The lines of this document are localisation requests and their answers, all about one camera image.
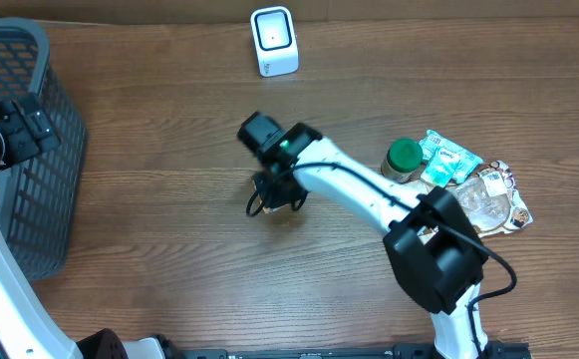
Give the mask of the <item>small teal tissue pack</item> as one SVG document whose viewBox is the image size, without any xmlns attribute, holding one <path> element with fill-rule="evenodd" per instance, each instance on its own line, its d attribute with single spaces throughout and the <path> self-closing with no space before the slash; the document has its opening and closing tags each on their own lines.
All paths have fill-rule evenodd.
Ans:
<svg viewBox="0 0 579 359">
<path fill-rule="evenodd" d="M 421 174 L 421 180 L 440 187 L 445 187 L 452 179 L 460 162 L 460 156 L 444 147 L 435 150 Z"/>
</svg>

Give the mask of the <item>small orange carton box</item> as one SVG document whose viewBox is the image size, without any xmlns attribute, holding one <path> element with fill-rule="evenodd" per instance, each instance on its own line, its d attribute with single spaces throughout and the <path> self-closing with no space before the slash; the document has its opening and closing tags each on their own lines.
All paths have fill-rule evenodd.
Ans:
<svg viewBox="0 0 579 359">
<path fill-rule="evenodd" d="M 268 207 L 268 206 L 264 206 L 263 207 L 263 211 L 265 214 L 269 214 L 269 213 L 273 213 L 275 211 L 278 211 L 282 206 L 278 206 L 278 207 Z"/>
</svg>

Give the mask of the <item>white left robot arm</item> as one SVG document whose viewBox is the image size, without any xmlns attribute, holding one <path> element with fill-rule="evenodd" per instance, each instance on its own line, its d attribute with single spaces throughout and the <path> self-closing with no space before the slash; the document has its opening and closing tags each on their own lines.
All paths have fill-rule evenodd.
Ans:
<svg viewBox="0 0 579 359">
<path fill-rule="evenodd" d="M 39 97 L 0 102 L 0 171 L 50 152 L 61 141 Z M 17 264 L 0 229 L 0 358 L 157 358 L 155 337 L 124 342 L 111 329 L 75 341 L 53 321 Z"/>
</svg>

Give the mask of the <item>teal snack packet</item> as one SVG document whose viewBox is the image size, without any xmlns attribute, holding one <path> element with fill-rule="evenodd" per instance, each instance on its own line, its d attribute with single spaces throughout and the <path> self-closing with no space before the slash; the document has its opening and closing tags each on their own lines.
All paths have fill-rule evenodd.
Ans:
<svg viewBox="0 0 579 359">
<path fill-rule="evenodd" d="M 427 130 L 427 136 L 420 140 L 420 146 L 423 150 L 423 162 L 426 165 L 433 156 L 435 150 L 439 147 L 444 147 L 459 154 L 460 162 L 451 179 L 457 184 L 463 183 L 468 176 L 482 164 L 482 158 L 453 141 L 444 138 L 433 130 Z"/>
</svg>

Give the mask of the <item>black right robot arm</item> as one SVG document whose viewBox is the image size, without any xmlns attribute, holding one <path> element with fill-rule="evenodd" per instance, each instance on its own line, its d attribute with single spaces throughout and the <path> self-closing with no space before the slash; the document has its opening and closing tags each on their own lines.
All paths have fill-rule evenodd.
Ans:
<svg viewBox="0 0 579 359">
<path fill-rule="evenodd" d="M 398 285 L 434 327 L 432 344 L 398 344 L 394 357 L 529 357 L 526 346 L 491 341 L 484 333 L 480 302 L 512 291 L 517 276 L 482 243 L 447 190 L 421 193 L 386 179 L 317 130 L 303 123 L 285 130 L 260 112 L 241 124 L 237 138 L 262 167 L 252 178 L 248 216 L 283 206 L 297 211 L 317 193 L 382 237 Z"/>
</svg>

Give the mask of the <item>green lid seasoning jar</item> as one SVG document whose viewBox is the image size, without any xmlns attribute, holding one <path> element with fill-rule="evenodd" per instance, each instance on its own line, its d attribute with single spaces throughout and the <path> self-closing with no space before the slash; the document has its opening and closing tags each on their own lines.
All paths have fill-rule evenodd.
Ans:
<svg viewBox="0 0 579 359">
<path fill-rule="evenodd" d="M 407 182 L 423 163 L 423 150 L 418 142 L 410 138 L 394 141 L 381 164 L 384 177 L 395 182 Z"/>
</svg>

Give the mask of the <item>cream brown snack pouch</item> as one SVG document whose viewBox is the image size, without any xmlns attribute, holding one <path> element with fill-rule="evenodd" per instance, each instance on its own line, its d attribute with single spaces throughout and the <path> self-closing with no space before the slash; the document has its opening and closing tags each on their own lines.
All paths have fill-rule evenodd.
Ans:
<svg viewBox="0 0 579 359">
<path fill-rule="evenodd" d="M 454 172 L 463 182 L 448 184 L 445 189 L 457 199 L 480 237 L 510 234 L 532 222 L 508 164 L 494 161 L 482 167 L 478 162 L 466 163 L 468 175 L 463 175 L 462 164 Z"/>
</svg>

